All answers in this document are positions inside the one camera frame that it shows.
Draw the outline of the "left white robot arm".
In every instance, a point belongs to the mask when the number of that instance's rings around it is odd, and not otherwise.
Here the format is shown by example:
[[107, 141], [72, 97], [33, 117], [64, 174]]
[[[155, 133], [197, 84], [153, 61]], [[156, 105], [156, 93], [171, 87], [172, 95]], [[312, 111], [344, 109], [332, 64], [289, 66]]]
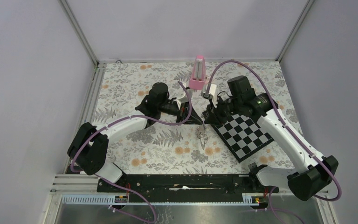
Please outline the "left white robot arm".
[[157, 82], [140, 105], [135, 107], [133, 114], [100, 126], [89, 122], [82, 124], [67, 152], [72, 160], [70, 170], [105, 179], [113, 191], [122, 191], [126, 186], [123, 171], [106, 160], [109, 141], [121, 139], [155, 123], [202, 125], [202, 119], [192, 107], [189, 88], [183, 83], [179, 85], [185, 93], [181, 98], [170, 98], [168, 86]]

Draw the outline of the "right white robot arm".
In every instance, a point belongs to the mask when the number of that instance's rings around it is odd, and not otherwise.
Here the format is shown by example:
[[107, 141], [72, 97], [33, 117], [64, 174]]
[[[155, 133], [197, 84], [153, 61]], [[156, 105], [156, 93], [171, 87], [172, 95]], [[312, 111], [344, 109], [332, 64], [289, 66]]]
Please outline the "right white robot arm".
[[248, 183], [251, 190], [261, 192], [267, 186], [284, 188], [307, 201], [336, 181], [337, 159], [324, 156], [309, 144], [267, 93], [257, 95], [245, 76], [231, 78], [227, 84], [231, 94], [225, 100], [218, 95], [216, 85], [204, 85], [201, 95], [210, 102], [204, 111], [205, 123], [222, 125], [229, 116], [248, 117], [272, 137], [294, 166], [287, 169], [260, 165], [251, 169]]

